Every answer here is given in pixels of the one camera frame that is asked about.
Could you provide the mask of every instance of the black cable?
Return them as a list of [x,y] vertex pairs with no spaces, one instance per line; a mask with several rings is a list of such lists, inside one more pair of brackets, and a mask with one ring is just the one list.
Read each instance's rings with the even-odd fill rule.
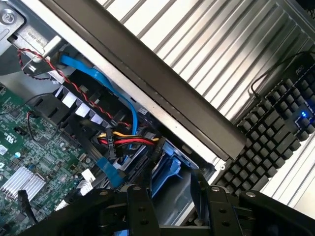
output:
[[[29,131],[30,137],[31,137],[31,139],[32,139],[34,142],[40,144],[40,141],[39,141],[39,140],[36,140],[35,137],[34,137],[34,135],[33,135],[33,133],[32,133],[31,123],[30,123],[30,116],[31,116],[31,114],[28,112],[28,114],[27,114],[27,127],[28,127],[28,131]],[[60,124],[56,127],[54,133],[52,134],[52,136],[50,137],[50,139],[46,141],[46,143],[52,141],[52,139],[53,139],[53,138],[55,137],[55,135],[58,133],[59,128],[60,128]]]
[[7,114],[10,114],[11,112],[14,112],[16,110],[19,110],[20,108],[22,108],[23,106],[27,105],[30,101],[32,101],[33,99],[37,98],[37,97],[41,97],[41,96],[45,96],[45,95],[49,95],[49,94],[52,94],[51,92],[45,92],[45,93],[41,93],[41,94],[38,94],[38,95],[35,95],[33,97],[31,97],[29,100],[27,100],[25,103],[17,106],[16,108],[13,108],[12,110],[8,111],[8,112],[5,112],[5,113],[0,113],[0,116],[3,116],[3,115],[7,115]]
[[272,73],[275,69],[277,69],[280,65],[288,62],[288,61],[291,61],[293,58],[295,58],[296,56],[298,55],[301,55],[301,54],[315,54],[315,52],[313,51],[302,51],[302,52],[299,52],[299,53],[296,53],[286,59],[284,59],[283,61],[279,61],[277,62],[276,64],[274,64],[269,70],[267,70],[265,73],[263,73],[261,76],[259,76],[257,79],[255,79],[253,82],[252,82],[252,85],[251,85],[251,90],[252,90],[252,93],[254,94],[254,96],[258,99],[261,99],[261,96],[255,91],[254,89],[254,85],[259,81],[261,80],[262,78],[264,78],[266,75],[268,75],[269,73]]
[[141,143],[141,142],[128,142],[128,143],[125,143],[125,144],[120,144],[118,146],[116,146],[117,148],[121,148],[125,145],[128,145],[128,144],[140,144],[140,145],[144,145],[144,146],[154,146],[154,144],[146,144],[146,143]]

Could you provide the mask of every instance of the ribbed metal panel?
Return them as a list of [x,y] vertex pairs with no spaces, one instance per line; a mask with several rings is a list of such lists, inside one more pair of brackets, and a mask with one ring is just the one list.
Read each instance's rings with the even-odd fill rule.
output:
[[229,119],[257,75],[315,39],[284,0],[98,1]]

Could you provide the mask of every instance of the black mechanical keyboard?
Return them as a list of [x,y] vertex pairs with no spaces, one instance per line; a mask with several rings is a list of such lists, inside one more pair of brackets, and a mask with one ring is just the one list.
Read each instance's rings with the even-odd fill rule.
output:
[[315,60],[294,60],[279,83],[238,122],[245,148],[217,178],[232,194],[261,190],[315,131]]

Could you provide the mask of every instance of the heatsink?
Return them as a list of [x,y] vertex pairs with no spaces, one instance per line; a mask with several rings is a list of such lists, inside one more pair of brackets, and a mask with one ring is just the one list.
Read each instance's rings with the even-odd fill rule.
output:
[[45,181],[25,167],[20,167],[0,190],[11,199],[16,200],[19,190],[26,190],[29,201],[44,187]]

